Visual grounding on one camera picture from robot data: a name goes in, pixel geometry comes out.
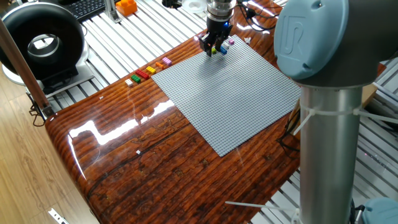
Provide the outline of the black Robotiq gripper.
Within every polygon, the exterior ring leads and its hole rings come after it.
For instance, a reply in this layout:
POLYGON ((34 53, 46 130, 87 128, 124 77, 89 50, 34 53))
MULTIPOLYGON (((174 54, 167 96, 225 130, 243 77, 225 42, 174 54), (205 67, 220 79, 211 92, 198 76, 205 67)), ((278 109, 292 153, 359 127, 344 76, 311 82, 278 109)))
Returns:
POLYGON ((229 21, 214 21, 208 18, 206 20, 207 33, 199 38, 200 48, 211 57, 213 38, 216 39, 215 49, 220 52, 223 42, 228 38, 233 25, 229 21))

